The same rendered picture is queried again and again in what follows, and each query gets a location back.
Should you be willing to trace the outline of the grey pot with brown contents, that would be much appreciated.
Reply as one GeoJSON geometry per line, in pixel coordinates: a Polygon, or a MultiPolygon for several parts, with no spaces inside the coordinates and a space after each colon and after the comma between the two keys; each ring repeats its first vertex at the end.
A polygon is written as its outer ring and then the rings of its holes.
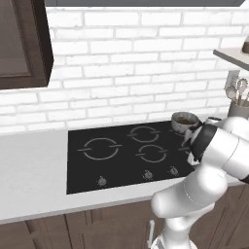
{"type": "Polygon", "coordinates": [[[188,128],[198,123],[199,118],[190,112],[175,112],[171,116],[171,127],[179,134],[184,134],[188,128]]]}

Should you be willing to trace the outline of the grey spoon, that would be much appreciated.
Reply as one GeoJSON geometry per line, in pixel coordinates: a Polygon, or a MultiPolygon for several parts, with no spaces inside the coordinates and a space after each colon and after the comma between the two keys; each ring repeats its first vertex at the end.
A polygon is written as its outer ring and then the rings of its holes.
{"type": "Polygon", "coordinates": [[[236,102],[236,88],[235,86],[229,86],[226,88],[227,97],[233,102],[236,102]]]}

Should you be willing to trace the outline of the grey extractor hood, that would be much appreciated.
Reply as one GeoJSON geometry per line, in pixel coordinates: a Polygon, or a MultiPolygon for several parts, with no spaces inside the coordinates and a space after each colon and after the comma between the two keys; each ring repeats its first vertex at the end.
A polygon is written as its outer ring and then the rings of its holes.
{"type": "Polygon", "coordinates": [[[46,7],[240,7],[246,0],[44,0],[46,7]]]}

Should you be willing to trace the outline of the black glass hob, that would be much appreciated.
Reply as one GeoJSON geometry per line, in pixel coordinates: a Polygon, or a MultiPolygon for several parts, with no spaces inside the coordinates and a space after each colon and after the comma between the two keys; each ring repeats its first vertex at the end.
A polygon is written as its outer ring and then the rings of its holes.
{"type": "Polygon", "coordinates": [[[67,187],[69,195],[157,182],[188,176],[194,167],[184,137],[171,122],[129,124],[68,132],[67,187]],[[174,166],[178,176],[169,170],[174,166]],[[146,170],[152,180],[143,175],[146,170]],[[97,181],[103,176],[105,187],[97,181]]]}

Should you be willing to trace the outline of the grey utensil pot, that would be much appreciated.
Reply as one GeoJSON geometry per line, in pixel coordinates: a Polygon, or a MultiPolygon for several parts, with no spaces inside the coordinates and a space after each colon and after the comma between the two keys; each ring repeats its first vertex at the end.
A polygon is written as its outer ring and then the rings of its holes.
{"type": "Polygon", "coordinates": [[[234,101],[231,102],[229,111],[229,117],[242,117],[245,119],[249,118],[249,102],[246,101],[243,106],[237,105],[234,101]]]}

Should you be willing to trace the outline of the dark wood base cupboard door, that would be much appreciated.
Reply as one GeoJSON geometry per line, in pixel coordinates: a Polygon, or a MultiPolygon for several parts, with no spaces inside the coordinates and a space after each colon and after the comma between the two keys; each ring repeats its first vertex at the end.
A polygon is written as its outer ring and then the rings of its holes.
{"type": "Polygon", "coordinates": [[[249,186],[229,187],[194,224],[190,238],[198,249],[249,249],[249,186]]]}
{"type": "Polygon", "coordinates": [[[151,225],[153,238],[162,228],[149,200],[66,215],[73,249],[148,249],[151,225]]]}
{"type": "Polygon", "coordinates": [[[72,249],[65,216],[0,225],[0,249],[72,249]]]}

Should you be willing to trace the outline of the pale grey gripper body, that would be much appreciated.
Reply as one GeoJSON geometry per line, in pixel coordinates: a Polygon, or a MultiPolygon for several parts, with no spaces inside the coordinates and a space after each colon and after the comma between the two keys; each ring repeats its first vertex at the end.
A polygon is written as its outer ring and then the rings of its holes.
{"type": "Polygon", "coordinates": [[[187,142],[192,138],[194,132],[190,129],[187,129],[184,135],[184,141],[182,143],[182,146],[185,146],[187,142]]]}

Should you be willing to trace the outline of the pale wall shelf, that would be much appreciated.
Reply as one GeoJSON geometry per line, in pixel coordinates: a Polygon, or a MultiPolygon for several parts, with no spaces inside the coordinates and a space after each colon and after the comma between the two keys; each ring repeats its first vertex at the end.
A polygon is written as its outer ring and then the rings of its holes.
{"type": "Polygon", "coordinates": [[[239,48],[214,50],[213,54],[246,71],[249,71],[249,54],[242,53],[239,48]]]}

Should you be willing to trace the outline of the brown jar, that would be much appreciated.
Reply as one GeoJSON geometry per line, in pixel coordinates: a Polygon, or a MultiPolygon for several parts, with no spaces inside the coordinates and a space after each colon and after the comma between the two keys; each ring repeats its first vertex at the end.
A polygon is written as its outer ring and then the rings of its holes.
{"type": "Polygon", "coordinates": [[[249,35],[246,37],[241,51],[245,54],[249,54],[249,35]]]}

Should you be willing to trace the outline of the dark wood wall cupboard door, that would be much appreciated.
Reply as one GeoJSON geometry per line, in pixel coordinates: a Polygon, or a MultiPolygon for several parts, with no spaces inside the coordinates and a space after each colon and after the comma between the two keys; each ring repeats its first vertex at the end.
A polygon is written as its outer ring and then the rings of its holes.
{"type": "Polygon", "coordinates": [[[44,0],[0,0],[0,89],[43,88],[53,69],[44,0]]]}

